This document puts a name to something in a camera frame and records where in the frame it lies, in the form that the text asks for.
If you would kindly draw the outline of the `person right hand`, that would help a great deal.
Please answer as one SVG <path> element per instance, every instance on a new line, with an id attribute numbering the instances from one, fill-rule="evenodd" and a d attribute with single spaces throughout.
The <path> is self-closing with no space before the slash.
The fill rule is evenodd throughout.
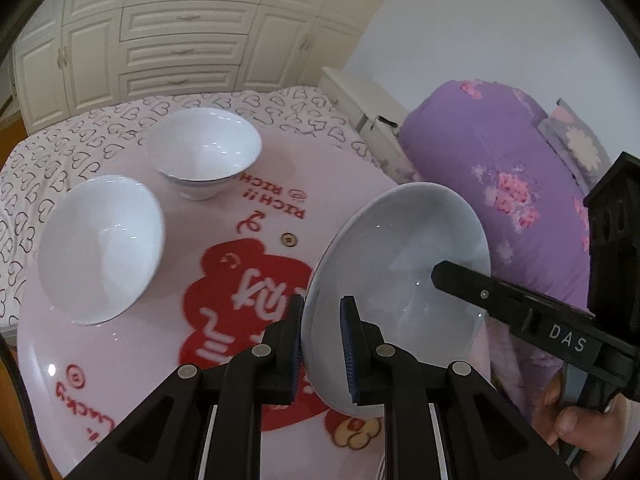
<path id="1" fill-rule="evenodd" d="M 551 378 L 532 420 L 538 434 L 556 448 L 559 440 L 585 452 L 574 467 L 579 479 L 604 479 L 630 450 L 639 433 L 639 404 L 619 394 L 606 413 L 577 406 L 559 408 L 562 372 Z"/>

